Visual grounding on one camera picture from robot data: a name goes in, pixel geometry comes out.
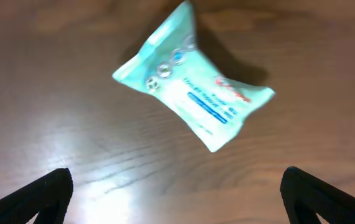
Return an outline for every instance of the packet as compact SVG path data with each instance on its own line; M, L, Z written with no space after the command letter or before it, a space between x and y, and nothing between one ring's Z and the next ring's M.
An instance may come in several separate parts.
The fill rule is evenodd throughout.
M113 78L155 96L216 152L274 91L226 79L197 49L192 6L183 2Z

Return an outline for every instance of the brown wooden surface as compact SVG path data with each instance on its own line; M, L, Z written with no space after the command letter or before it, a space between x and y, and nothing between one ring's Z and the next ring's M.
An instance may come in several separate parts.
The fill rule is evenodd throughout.
M0 0L0 198L58 167L66 223L287 223L288 166L355 196L355 1L194 1L209 58L277 93L215 154L110 80L178 4Z

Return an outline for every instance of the blue bar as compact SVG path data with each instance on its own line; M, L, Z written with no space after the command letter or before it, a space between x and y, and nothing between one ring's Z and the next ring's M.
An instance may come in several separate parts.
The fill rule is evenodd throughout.
M191 92L189 92L187 95L190 97L190 99L192 99L194 102L196 102L200 107L204 108L209 114L213 115L220 122L222 122L223 124L227 123L226 119L224 119L219 113L216 113L216 111L214 111L212 108L210 108L208 105L206 105L196 95L194 95Z

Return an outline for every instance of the circular icon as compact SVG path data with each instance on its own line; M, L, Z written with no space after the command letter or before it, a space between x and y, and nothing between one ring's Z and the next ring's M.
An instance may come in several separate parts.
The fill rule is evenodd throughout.
M181 49L175 49L172 52L172 63L174 65L181 65L184 61L184 53Z
M148 77L146 79L146 86L148 91L155 91L159 88L158 78Z
M191 50L196 50L197 49L197 44L196 44L196 37L192 34L188 35L184 39L184 49L191 51Z
M159 78L169 78L172 75L172 66L163 62L157 66L157 75Z

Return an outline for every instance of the wood grain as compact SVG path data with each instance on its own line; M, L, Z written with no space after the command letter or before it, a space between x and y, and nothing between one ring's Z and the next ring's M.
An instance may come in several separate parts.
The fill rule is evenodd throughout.
M0 198L57 167L66 223L287 223L288 166L355 196L355 2L193 2L204 53L277 93L214 154L110 79L179 3L0 0Z

